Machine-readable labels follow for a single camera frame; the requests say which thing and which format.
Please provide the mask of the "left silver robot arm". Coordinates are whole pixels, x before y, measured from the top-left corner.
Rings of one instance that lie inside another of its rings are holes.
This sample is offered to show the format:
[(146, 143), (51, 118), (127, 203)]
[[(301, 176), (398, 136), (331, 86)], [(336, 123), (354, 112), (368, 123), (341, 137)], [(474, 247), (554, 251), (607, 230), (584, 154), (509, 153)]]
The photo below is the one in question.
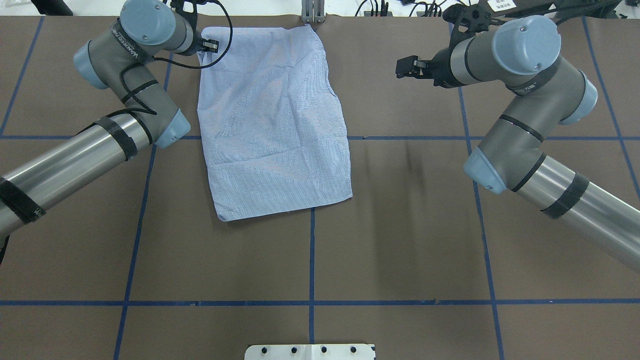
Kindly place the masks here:
[(10, 235), (45, 216), (52, 207), (119, 164), (156, 145), (162, 149), (191, 130), (148, 64), (179, 56), (217, 53), (215, 39), (198, 30), (198, 7), (183, 0), (127, 0), (110, 27), (90, 39), (73, 56), (78, 74), (99, 90), (110, 89), (122, 109), (92, 121), (61, 145), (1, 178), (1, 254)]

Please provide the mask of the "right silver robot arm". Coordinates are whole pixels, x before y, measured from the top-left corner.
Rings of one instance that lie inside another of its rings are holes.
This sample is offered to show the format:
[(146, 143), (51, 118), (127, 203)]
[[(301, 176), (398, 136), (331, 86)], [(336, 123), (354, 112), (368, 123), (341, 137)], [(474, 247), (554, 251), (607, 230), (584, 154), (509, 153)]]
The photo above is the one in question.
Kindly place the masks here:
[(502, 82), (514, 99), (471, 151), (464, 173), (494, 194), (521, 196), (638, 272), (639, 210), (540, 148), (557, 126), (574, 125), (594, 109), (595, 85), (562, 57), (553, 19), (533, 14), (496, 29), (489, 23), (460, 14), (448, 47), (429, 60), (398, 59), (395, 75), (445, 89)]

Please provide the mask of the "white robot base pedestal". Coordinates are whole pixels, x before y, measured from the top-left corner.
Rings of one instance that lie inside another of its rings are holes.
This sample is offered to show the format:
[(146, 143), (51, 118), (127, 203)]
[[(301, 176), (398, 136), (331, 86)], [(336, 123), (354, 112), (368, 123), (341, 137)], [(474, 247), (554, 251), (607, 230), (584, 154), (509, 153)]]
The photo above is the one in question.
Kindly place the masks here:
[(375, 360), (374, 344), (256, 344), (247, 347), (245, 360)]

